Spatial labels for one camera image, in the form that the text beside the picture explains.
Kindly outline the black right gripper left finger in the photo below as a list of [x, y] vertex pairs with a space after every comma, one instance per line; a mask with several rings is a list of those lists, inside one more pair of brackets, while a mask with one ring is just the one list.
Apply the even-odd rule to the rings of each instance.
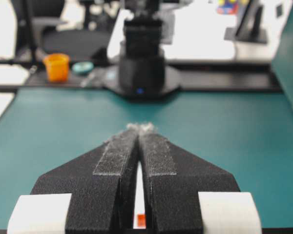
[[126, 130], [41, 175], [19, 197], [9, 234], [119, 234], [134, 219], [138, 132]]

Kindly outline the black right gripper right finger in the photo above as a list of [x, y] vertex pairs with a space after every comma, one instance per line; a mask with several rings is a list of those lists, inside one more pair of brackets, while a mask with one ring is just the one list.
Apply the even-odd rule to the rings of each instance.
[[139, 136], [146, 226], [156, 234], [259, 234], [260, 217], [234, 176], [154, 132]]

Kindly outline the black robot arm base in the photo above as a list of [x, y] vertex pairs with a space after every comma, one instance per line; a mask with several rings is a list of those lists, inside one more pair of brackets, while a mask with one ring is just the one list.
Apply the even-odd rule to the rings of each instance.
[[103, 87], [127, 98], [155, 99], [180, 88], [180, 72], [166, 64], [160, 48], [161, 19], [124, 21], [119, 62], [106, 69]]

